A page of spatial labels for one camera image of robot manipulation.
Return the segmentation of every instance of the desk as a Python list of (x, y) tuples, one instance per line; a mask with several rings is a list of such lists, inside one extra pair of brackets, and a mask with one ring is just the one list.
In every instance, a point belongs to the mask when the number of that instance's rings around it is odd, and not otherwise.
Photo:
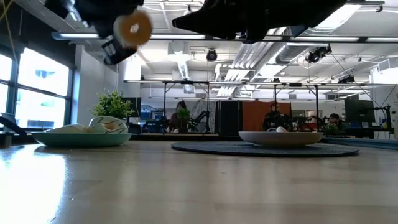
[(0, 149), (0, 223), (395, 223), (398, 152), (281, 159), (171, 142)]
[(346, 135), (353, 135), (357, 138), (370, 138), (374, 139), (375, 132), (388, 132), (388, 129), (385, 128), (346, 128)]

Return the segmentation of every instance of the dark gray placemat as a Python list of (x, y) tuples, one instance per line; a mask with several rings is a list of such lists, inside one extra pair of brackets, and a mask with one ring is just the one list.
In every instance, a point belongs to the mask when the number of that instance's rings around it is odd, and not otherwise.
[(359, 149), (328, 145), (314, 145), (299, 148), (274, 148), (256, 146), (246, 142), (180, 142), (172, 149), (206, 154), (263, 157), (337, 157), (354, 156)]

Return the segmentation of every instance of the bowl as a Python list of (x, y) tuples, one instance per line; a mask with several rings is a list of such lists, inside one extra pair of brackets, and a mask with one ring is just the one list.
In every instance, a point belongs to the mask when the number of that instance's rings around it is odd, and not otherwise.
[(267, 147), (303, 147), (318, 143), (323, 133), (278, 133), (266, 131), (240, 131), (243, 141)]

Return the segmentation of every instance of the green plant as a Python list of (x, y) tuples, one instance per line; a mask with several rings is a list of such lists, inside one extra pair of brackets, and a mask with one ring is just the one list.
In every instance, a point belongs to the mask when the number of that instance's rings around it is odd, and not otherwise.
[(106, 94), (98, 94), (98, 104), (94, 105), (91, 114), (94, 116), (112, 116), (117, 119), (127, 118), (134, 111), (131, 102), (123, 99), (123, 92), (117, 90)]
[(335, 124), (328, 123), (324, 126), (323, 132), (325, 134), (336, 134), (338, 132), (338, 126)]
[(191, 113), (187, 109), (180, 108), (177, 111), (177, 117), (179, 118), (180, 121), (188, 121), (191, 117)]

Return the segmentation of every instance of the window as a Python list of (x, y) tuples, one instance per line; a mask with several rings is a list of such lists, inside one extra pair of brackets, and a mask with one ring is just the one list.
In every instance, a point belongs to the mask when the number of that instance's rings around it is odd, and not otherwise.
[(8, 81), (11, 77), (12, 60), (0, 54), (0, 79)]
[(18, 89), (17, 124), (22, 128), (58, 128), (63, 126), (65, 99)]
[(69, 68), (28, 48), (15, 53), (0, 46), (0, 113), (14, 114), (21, 128), (63, 126), (71, 105)]
[(8, 86), (0, 84), (0, 113), (6, 112)]
[(61, 96), (68, 92), (69, 68), (25, 48), (19, 64), (18, 83)]
[(292, 117), (305, 118), (305, 110), (292, 110)]

